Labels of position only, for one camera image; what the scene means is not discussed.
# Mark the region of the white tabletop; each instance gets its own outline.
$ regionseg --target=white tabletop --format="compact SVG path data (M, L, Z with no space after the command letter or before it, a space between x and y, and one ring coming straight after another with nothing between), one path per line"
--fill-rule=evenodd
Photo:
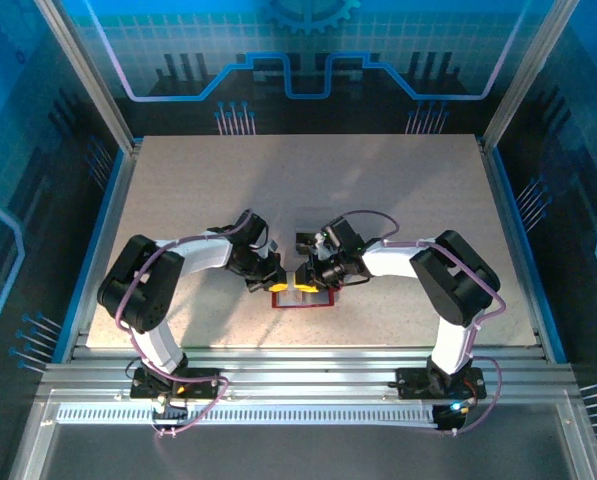
M394 216L394 240L458 231L496 271L507 312L478 343L533 345L525 297L473 135L286 135L146 137L118 227L111 262L134 234L173 239L233 223L248 207L270 225L285 268L294 234L347 210ZM380 218L354 216L365 240L385 233ZM169 310L183 346L429 346L437 315L414 279L381 277L343 289L334 307L271 308L224 270L183 278ZM126 347L126 335L98 307L89 347Z

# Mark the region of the enclosure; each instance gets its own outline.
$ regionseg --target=enclosure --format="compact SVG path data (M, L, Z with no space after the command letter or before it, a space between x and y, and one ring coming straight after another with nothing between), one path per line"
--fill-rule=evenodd
M498 3L0 2L0 478L597 478L597 0ZM389 387L437 341L418 281L278 309L212 269L167 323L230 385L154 437L97 290L133 235L247 208L291 274L296 233L350 210L460 232L507 306L482 426L425 435L443 402Z

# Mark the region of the glass panel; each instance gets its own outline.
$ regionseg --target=glass panel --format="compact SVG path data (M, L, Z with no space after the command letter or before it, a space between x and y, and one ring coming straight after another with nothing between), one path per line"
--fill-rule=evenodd
M597 0L582 0L499 145L581 385L597 383Z
M481 134L551 1L63 4L136 136Z
M0 2L0 478L55 347L116 152L33 2Z

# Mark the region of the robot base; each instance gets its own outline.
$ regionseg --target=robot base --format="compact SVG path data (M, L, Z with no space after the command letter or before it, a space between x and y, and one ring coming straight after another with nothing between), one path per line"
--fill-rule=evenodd
M220 370L217 368L182 368L176 375L184 378L217 377ZM203 382L184 384L171 382L160 378L157 374L141 366L134 372L131 392L132 399L156 399L160 394L167 394L171 399L214 399L218 396L220 385L217 382Z
M473 387L479 400L487 397L481 369L467 369L464 380ZM430 392L426 368L399 368L396 370L396 382L389 386L398 389L400 400L467 400L474 396L467 383L461 381L447 395L439 397Z

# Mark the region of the yellow object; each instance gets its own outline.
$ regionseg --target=yellow object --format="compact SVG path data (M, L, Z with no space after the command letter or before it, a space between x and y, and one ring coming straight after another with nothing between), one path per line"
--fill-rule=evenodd
M311 285L296 285L296 288L304 293L318 293L318 287L312 287Z
M269 287L270 292L284 292L289 286L286 283L277 283Z

